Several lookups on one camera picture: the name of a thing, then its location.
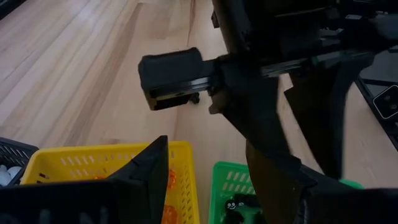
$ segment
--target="green plastic basket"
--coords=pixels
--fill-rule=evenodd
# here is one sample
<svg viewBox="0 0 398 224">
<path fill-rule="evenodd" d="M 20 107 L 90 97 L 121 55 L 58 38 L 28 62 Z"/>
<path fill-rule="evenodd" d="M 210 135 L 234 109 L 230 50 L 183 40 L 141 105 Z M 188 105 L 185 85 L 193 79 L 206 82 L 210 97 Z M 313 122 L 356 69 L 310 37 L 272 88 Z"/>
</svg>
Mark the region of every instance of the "green plastic basket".
<svg viewBox="0 0 398 224">
<path fill-rule="evenodd" d="M 211 183 L 209 224 L 223 223 L 225 201 L 232 199 L 235 194 L 255 194 L 249 168 L 232 162 L 217 162 L 213 168 Z M 245 206 L 236 210 L 242 214 L 245 223 L 253 223 L 254 215 L 260 211 L 259 208 Z"/>
</svg>

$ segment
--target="yellow plastic basket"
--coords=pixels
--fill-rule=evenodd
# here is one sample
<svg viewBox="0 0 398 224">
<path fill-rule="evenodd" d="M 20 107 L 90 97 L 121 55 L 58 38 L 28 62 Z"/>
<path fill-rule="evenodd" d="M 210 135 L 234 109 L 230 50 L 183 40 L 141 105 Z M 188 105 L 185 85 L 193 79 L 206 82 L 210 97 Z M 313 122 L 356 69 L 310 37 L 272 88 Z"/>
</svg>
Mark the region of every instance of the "yellow plastic basket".
<svg viewBox="0 0 398 224">
<path fill-rule="evenodd" d="M 41 149 L 30 158 L 21 184 L 107 177 L 147 146 L 148 144 L 118 144 Z M 169 166 L 176 174 L 176 183 L 167 191 L 165 204 L 176 209 L 178 223 L 199 224 L 192 148 L 189 143 L 169 142 Z"/>
</svg>

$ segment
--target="plastic basket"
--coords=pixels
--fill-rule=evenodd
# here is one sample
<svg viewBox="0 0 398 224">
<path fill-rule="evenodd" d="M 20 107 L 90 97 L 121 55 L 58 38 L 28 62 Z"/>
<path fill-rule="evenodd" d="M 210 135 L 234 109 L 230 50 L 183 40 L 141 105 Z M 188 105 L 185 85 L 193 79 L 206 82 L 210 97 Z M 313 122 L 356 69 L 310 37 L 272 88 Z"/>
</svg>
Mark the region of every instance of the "plastic basket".
<svg viewBox="0 0 398 224">
<path fill-rule="evenodd" d="M 209 224 L 224 223 L 225 201 L 232 199 L 235 194 L 255 194 L 248 167 L 231 162 L 217 162 L 213 168 L 211 183 Z M 253 223 L 254 215 L 259 210 L 249 207 L 237 208 L 245 223 Z"/>
<path fill-rule="evenodd" d="M 22 167 L 8 186 L 19 184 L 19 179 L 24 174 L 25 167 L 29 162 L 30 157 L 37 150 L 39 150 L 39 148 L 35 146 L 6 138 L 0 138 L 0 164 L 5 165 L 7 168 L 13 166 Z"/>
<path fill-rule="evenodd" d="M 128 163 L 148 144 L 59 147 L 41 149 L 31 158 L 21 184 L 40 184 L 107 177 Z M 187 142 L 169 142 L 169 166 L 176 183 L 165 204 L 178 213 L 178 223 L 199 224 L 192 149 Z"/>
</svg>

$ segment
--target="wooden floor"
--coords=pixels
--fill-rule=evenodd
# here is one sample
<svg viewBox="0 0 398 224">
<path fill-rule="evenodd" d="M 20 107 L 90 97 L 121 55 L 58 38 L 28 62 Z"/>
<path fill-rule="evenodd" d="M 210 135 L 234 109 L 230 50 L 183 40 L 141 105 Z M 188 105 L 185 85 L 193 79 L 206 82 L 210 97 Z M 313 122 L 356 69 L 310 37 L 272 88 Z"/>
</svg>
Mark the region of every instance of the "wooden floor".
<svg viewBox="0 0 398 224">
<path fill-rule="evenodd" d="M 150 111 L 137 64 L 189 47 L 224 54 L 211 12 L 210 0 L 27 0 L 0 21 L 0 136 L 39 147 L 190 141 L 206 223 L 213 164 L 245 163 L 244 138 L 208 114 L 205 93 L 199 105 Z M 283 76 L 280 92 L 290 87 Z M 347 100 L 345 178 L 398 187 L 398 152 L 356 86 Z M 319 170 L 282 94 L 279 114 L 293 153 Z"/>
</svg>

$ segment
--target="white ball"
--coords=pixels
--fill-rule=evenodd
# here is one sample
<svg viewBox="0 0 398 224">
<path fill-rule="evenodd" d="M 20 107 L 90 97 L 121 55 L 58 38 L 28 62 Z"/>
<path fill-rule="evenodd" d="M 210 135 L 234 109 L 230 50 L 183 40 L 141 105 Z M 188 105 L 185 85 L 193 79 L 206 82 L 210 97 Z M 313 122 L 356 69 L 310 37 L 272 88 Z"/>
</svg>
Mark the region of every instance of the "white ball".
<svg viewBox="0 0 398 224">
<path fill-rule="evenodd" d="M 0 170 L 0 185 L 7 186 L 11 179 L 12 178 L 9 173 Z"/>
<path fill-rule="evenodd" d="M 7 172 L 7 167 L 5 165 L 0 165 L 0 170 Z"/>
<path fill-rule="evenodd" d="M 15 166 L 8 169 L 7 172 L 10 174 L 11 178 L 14 178 L 20 170 L 21 167 Z"/>
</svg>

